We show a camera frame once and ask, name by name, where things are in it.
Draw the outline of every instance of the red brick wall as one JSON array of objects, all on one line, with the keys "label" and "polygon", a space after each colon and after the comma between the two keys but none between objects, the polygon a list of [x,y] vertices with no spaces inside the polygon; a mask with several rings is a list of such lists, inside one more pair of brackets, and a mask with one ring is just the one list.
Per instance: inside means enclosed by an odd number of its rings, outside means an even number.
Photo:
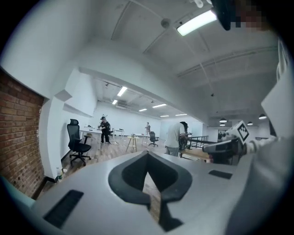
[{"label": "red brick wall", "polygon": [[0,71],[0,174],[28,196],[44,178],[38,137],[43,101]]}]

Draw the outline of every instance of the chair headrest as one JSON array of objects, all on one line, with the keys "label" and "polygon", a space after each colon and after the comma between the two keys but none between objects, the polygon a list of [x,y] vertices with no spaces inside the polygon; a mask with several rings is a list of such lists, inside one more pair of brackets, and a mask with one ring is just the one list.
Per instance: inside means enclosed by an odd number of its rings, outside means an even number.
[{"label": "chair headrest", "polygon": [[70,124],[69,125],[73,125],[73,126],[76,126],[79,124],[79,121],[76,120],[76,119],[70,119]]}]

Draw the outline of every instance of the person in black clothing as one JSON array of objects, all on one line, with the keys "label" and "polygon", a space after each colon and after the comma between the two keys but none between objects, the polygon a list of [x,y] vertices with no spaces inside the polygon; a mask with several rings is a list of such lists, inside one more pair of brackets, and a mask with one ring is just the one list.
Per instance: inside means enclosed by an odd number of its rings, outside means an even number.
[{"label": "person in black clothing", "polygon": [[102,117],[100,126],[98,128],[101,128],[102,134],[101,134],[101,143],[104,143],[104,136],[105,136],[105,142],[110,144],[109,142],[109,131],[110,131],[110,124],[106,120],[105,117]]}]

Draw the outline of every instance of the hardwood floor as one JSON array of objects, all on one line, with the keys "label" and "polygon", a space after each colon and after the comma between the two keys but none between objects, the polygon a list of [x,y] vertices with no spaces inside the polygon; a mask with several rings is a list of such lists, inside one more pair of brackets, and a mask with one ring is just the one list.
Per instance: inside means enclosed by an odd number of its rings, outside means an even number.
[{"label": "hardwood floor", "polygon": [[[119,157],[124,154],[132,153],[133,148],[128,148],[127,152],[127,146],[130,141],[129,138],[124,137],[115,137],[114,139],[110,139],[111,144],[101,144],[101,147],[98,145],[98,139],[94,138],[95,136],[92,136],[91,138],[88,138],[87,144],[91,145],[91,149],[86,152],[85,156],[90,156],[91,160],[88,158],[85,159],[87,165],[91,165],[98,162],[107,161],[109,159]],[[137,151],[143,151],[143,150],[149,150],[149,151],[159,151],[162,153],[165,153],[165,147],[164,142],[159,140],[156,142],[158,146],[152,146],[150,145],[150,140],[144,139],[142,144],[142,139],[140,138],[137,140]],[[62,167],[67,169],[67,172],[63,175],[63,178],[65,179],[67,176],[73,174],[74,172],[78,171],[81,168],[87,167],[83,166],[82,161],[77,159],[73,162],[73,165],[70,165],[70,158],[69,156],[66,156],[66,158],[62,162]],[[55,184],[52,182],[47,182],[40,193],[39,197],[41,197],[46,191],[48,191],[50,188],[52,188]],[[160,192],[156,188],[154,182],[152,181],[149,174],[147,174],[145,178],[145,184],[144,184],[144,193],[147,193],[151,197],[151,209],[150,213],[155,221],[158,222],[159,219],[159,212],[160,212]]]}]

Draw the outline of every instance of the black pants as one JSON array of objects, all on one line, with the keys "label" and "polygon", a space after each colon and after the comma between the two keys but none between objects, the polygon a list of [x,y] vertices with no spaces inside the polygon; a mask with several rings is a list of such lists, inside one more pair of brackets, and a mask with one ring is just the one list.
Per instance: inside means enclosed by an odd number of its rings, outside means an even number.
[{"label": "black pants", "polygon": [[109,142],[109,136],[107,132],[102,132],[101,134],[101,143],[104,143],[104,136],[105,136],[105,142]]}]

